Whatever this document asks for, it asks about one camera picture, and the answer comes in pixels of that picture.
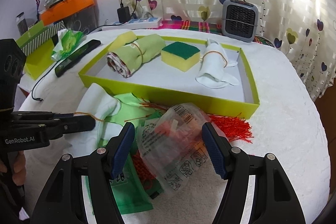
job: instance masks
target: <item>cylindrical container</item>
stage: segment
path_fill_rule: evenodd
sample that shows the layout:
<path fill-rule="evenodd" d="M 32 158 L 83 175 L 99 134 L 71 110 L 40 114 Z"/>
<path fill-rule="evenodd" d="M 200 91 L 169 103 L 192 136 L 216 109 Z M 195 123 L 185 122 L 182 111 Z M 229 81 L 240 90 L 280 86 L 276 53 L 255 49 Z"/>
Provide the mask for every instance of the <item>cylindrical container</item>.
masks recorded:
<path fill-rule="evenodd" d="M 16 17 L 16 23 L 19 28 L 20 35 L 23 35 L 28 30 L 25 14 L 23 12 Z"/>

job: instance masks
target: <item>green rolled cloth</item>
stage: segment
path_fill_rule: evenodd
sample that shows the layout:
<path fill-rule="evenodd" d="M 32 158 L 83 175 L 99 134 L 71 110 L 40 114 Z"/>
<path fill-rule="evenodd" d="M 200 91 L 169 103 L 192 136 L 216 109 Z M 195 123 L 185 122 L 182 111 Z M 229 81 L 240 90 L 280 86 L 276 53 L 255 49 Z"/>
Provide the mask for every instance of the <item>green rolled cloth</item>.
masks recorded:
<path fill-rule="evenodd" d="M 160 35 L 151 34 L 107 54 L 109 67 L 124 78 L 130 77 L 143 63 L 160 54 L 166 43 Z"/>

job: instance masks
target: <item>green and yellow sponge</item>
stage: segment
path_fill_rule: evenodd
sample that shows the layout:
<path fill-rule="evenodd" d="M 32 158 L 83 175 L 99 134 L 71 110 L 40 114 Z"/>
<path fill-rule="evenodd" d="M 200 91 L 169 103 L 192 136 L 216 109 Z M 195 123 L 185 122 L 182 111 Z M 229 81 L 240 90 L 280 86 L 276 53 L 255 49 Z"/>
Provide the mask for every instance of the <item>green and yellow sponge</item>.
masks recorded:
<path fill-rule="evenodd" d="M 192 45 L 174 42 L 162 49 L 161 60 L 167 65 L 186 72 L 199 62 L 200 50 Z"/>

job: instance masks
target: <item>crumpled plastic bag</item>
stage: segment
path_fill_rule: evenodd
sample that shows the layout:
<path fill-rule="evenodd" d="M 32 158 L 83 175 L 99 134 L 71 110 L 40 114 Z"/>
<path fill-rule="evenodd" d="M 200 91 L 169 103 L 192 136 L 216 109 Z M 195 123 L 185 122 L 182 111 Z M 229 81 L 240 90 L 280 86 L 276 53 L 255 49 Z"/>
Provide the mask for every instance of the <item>crumpled plastic bag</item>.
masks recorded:
<path fill-rule="evenodd" d="M 59 30 L 57 35 L 58 43 L 51 53 L 51 59 L 55 62 L 67 58 L 77 48 L 83 37 L 83 33 L 63 29 Z"/>
<path fill-rule="evenodd" d="M 202 126 L 210 118 L 192 103 L 175 105 L 157 119 L 138 127 L 140 156 L 149 171 L 172 196 L 207 160 Z"/>

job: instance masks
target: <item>blue gripper pad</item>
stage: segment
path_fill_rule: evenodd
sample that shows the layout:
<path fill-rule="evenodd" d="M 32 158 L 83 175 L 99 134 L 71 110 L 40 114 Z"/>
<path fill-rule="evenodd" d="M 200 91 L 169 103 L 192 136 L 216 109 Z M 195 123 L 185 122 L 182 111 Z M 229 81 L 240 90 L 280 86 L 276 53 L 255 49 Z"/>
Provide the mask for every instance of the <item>blue gripper pad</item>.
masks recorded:
<path fill-rule="evenodd" d="M 208 150 L 216 174 L 220 175 L 222 179 L 226 179 L 225 159 L 218 147 L 218 142 L 221 142 L 221 140 L 213 126 L 211 124 L 210 126 L 211 128 L 209 128 L 207 123 L 202 126 L 203 142 Z"/>
<path fill-rule="evenodd" d="M 112 179 L 115 179 L 123 171 L 129 150 L 131 149 L 135 137 L 133 123 L 127 122 L 118 137 L 122 138 L 122 140 L 113 157 L 113 167 L 111 170 Z"/>

